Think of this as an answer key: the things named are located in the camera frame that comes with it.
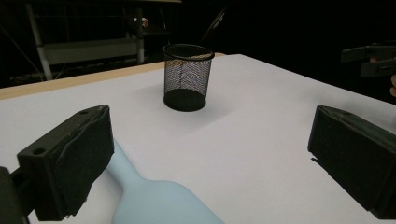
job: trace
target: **light blue bottle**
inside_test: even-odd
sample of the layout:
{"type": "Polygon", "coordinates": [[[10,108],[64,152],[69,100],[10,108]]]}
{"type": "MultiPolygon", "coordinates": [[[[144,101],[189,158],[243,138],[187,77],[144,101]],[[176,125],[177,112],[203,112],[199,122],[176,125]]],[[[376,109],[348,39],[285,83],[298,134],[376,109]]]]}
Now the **light blue bottle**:
{"type": "Polygon", "coordinates": [[[123,189],[113,224],[223,223],[191,191],[178,183],[143,178],[114,140],[107,170],[123,189]]]}

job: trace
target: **black mesh pencil cup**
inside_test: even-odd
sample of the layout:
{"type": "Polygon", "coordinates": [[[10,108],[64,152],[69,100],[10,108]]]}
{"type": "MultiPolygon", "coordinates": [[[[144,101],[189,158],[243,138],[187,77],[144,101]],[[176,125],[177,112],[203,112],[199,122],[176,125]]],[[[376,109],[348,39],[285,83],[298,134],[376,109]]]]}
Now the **black mesh pencil cup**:
{"type": "Polygon", "coordinates": [[[206,104],[210,66],[215,54],[200,46],[163,47],[165,81],[163,102],[178,111],[196,111],[206,104]]]}

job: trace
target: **white table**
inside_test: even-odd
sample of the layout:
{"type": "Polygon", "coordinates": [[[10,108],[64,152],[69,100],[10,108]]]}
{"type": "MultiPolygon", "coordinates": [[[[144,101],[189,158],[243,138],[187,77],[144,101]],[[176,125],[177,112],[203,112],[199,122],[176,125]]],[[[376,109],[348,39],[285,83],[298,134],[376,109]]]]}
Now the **white table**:
{"type": "MultiPolygon", "coordinates": [[[[37,138],[81,109],[107,104],[114,137],[139,173],[186,186],[225,223],[396,223],[365,211],[307,151],[317,105],[396,133],[395,105],[228,55],[213,60],[206,106],[177,112],[163,103],[158,68],[1,100],[0,165],[14,171],[16,154],[37,138]]],[[[104,172],[63,223],[108,224],[120,196],[104,172]]],[[[29,218],[37,223],[34,213],[29,218]]]]}

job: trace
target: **dark background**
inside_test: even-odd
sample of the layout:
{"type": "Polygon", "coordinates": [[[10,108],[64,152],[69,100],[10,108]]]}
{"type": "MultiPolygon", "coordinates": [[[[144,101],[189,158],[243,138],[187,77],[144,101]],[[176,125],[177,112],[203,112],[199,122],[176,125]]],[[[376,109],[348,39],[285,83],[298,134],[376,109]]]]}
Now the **dark background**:
{"type": "MultiPolygon", "coordinates": [[[[0,2],[0,24],[41,69],[24,7],[16,2],[19,3],[0,2]]],[[[40,10],[56,11],[48,7],[40,10]]],[[[105,15],[117,10],[85,6],[72,12],[105,15]]],[[[150,24],[155,24],[156,15],[155,7],[145,10],[144,16],[150,24]]],[[[364,60],[340,63],[343,49],[396,39],[396,1],[185,0],[182,6],[166,8],[165,16],[172,31],[169,37],[172,43],[200,44],[225,54],[244,54],[343,89],[396,103],[389,95],[390,77],[360,77],[364,60]],[[227,7],[224,20],[202,42],[201,37],[224,7],[227,7]]],[[[70,23],[74,28],[67,38],[73,40],[122,35],[124,25],[122,18],[70,23]]],[[[52,31],[52,35],[44,36],[47,42],[64,41],[62,23],[52,20],[40,24],[52,31]]],[[[145,40],[148,54],[161,50],[164,40],[159,37],[145,40]]],[[[12,85],[9,77],[32,72],[33,68],[2,30],[0,41],[0,81],[5,87],[12,85]]]]}

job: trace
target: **pencil cup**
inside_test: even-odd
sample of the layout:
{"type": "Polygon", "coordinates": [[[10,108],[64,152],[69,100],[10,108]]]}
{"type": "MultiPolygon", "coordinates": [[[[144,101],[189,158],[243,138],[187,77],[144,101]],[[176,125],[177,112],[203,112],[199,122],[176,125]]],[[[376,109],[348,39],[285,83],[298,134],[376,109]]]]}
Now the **pencil cup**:
{"type": "Polygon", "coordinates": [[[178,111],[190,112],[203,108],[215,54],[200,46],[174,44],[163,47],[163,55],[163,102],[178,111]]]}

